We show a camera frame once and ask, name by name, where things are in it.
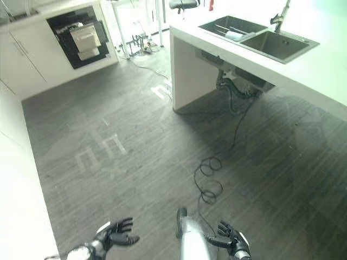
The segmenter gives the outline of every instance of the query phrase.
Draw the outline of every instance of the white countertop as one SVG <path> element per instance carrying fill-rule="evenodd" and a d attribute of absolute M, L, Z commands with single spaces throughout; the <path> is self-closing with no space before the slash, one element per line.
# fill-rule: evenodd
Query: white countertop
<path fill-rule="evenodd" d="M 5 24 L 0 26 L 0 34 L 6 33 L 10 30 L 15 30 L 16 28 L 28 26 L 30 24 L 46 20 L 48 18 L 65 14 L 67 12 L 72 12 L 77 9 L 87 7 L 95 2 L 100 2 L 101 0 L 70 0 L 61 1 L 44 6 L 37 7 L 38 14 L 32 15 L 30 17 Z"/>
<path fill-rule="evenodd" d="M 347 19 L 319 12 L 289 10 L 282 31 L 319 42 L 295 60 L 282 64 L 239 45 L 206 33 L 198 25 L 216 18 L 231 15 L 251 22 L 269 26 L 269 16 L 257 18 L 249 10 L 217 14 L 210 12 L 198 21 L 176 21 L 171 24 L 171 33 L 183 41 L 203 49 L 221 59 L 259 76 L 318 107 L 347 121 L 347 36 L 344 28 Z"/>

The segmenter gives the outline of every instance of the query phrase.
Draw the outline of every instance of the black power cord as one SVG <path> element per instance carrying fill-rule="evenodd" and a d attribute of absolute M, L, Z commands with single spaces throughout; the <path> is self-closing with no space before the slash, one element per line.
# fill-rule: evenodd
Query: black power cord
<path fill-rule="evenodd" d="M 203 202 L 209 204 L 209 205 L 213 205 L 217 202 L 217 198 L 222 194 L 223 192 L 223 185 L 217 181 L 217 180 L 210 180 L 210 183 L 214 183 L 216 184 L 216 186 L 218 187 L 217 191 L 213 191 L 211 189 L 208 188 L 203 188 L 203 186 L 199 186 L 199 184 L 196 181 L 196 174 L 198 172 L 201 172 L 204 176 L 206 177 L 211 177 L 215 174 L 215 172 L 219 171 L 222 168 L 222 161 L 221 159 L 219 159 L 218 157 L 225 153 L 225 152 L 231 152 L 235 145 L 236 145 L 236 138 L 237 138 L 237 132 L 239 131 L 240 125 L 243 122 L 243 120 L 245 119 L 249 109 L 251 108 L 251 106 L 253 105 L 253 102 L 251 102 L 248 107 L 246 108 L 246 110 L 244 111 L 244 113 L 242 114 L 242 117 L 240 117 L 239 122 L 236 125 L 235 128 L 235 132 L 234 132 L 234 137 L 233 137 L 233 142 L 231 144 L 231 146 L 229 146 L 226 149 L 220 150 L 219 152 L 215 153 L 214 155 L 207 157 L 205 159 L 202 159 L 200 161 L 200 164 L 198 165 L 198 167 L 195 169 L 194 171 L 194 183 L 195 186 L 198 188 L 200 194 L 199 194 L 199 198 L 197 201 L 197 210 L 198 210 L 198 214 L 199 216 L 202 218 L 202 220 L 209 226 L 209 228 L 211 229 L 211 231 L 213 232 L 214 235 L 216 235 L 215 230 L 213 229 L 213 227 L 210 225 L 210 223 L 208 223 L 208 221 L 202 216 L 201 214 L 201 204 L 200 201 L 202 200 Z"/>

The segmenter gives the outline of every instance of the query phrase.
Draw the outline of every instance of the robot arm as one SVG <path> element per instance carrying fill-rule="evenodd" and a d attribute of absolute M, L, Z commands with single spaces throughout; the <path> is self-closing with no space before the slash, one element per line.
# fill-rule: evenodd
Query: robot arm
<path fill-rule="evenodd" d="M 239 260 L 251 260 L 248 241 L 230 224 L 221 221 L 218 225 L 218 235 L 206 235 L 205 237 L 212 245 L 226 248 L 230 256 Z"/>
<path fill-rule="evenodd" d="M 105 260 L 106 254 L 114 245 L 131 246 L 140 240 L 139 236 L 129 236 L 132 218 L 119 222 L 108 222 L 103 225 L 91 242 L 83 243 L 73 248 L 67 255 L 67 260 Z"/>

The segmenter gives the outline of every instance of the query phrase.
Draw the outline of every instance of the cabinet door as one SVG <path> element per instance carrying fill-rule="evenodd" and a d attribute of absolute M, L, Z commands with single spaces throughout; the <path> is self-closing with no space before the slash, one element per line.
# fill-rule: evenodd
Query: cabinet door
<path fill-rule="evenodd" d="M 47 21 L 15 29 L 11 34 L 47 82 L 61 82 L 73 73 Z"/>
<path fill-rule="evenodd" d="M 16 94 L 44 83 L 43 77 L 9 34 L 0 35 L 0 79 Z"/>
<path fill-rule="evenodd" d="M 1 80 L 0 132 L 23 148 L 30 147 L 21 101 Z"/>

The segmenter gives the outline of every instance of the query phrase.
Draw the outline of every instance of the stainless steel sink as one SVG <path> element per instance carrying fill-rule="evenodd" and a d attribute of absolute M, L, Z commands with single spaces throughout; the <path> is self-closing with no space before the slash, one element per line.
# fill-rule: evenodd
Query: stainless steel sink
<path fill-rule="evenodd" d="M 267 27 L 263 25 L 245 21 L 232 16 L 225 16 L 199 27 L 209 33 L 212 33 L 214 36 L 231 42 L 245 40 L 250 36 L 254 36 L 255 33 L 267 29 Z M 242 34 L 243 36 L 238 40 L 231 40 L 225 37 L 228 31 Z"/>
<path fill-rule="evenodd" d="M 287 32 L 277 34 L 266 31 L 242 41 L 241 45 L 256 53 L 286 64 L 319 45 L 319 43 Z"/>

